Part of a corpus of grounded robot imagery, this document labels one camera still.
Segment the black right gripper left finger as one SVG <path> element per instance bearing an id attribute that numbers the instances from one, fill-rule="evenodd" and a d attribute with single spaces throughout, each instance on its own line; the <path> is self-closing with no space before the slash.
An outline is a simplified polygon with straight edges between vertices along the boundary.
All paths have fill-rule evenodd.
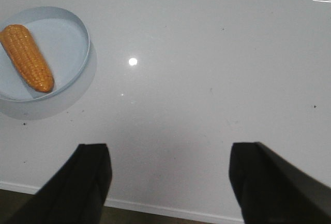
<path id="1" fill-rule="evenodd" d="M 80 144 L 6 223 L 99 223 L 112 180 L 106 144 Z"/>

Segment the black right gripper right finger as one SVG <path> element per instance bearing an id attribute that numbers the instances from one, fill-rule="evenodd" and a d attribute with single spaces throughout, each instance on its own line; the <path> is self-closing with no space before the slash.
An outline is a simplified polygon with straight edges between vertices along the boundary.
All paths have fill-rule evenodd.
<path id="1" fill-rule="evenodd" d="M 330 187 L 261 142 L 233 143 L 229 179 L 244 223 L 330 223 Z"/>

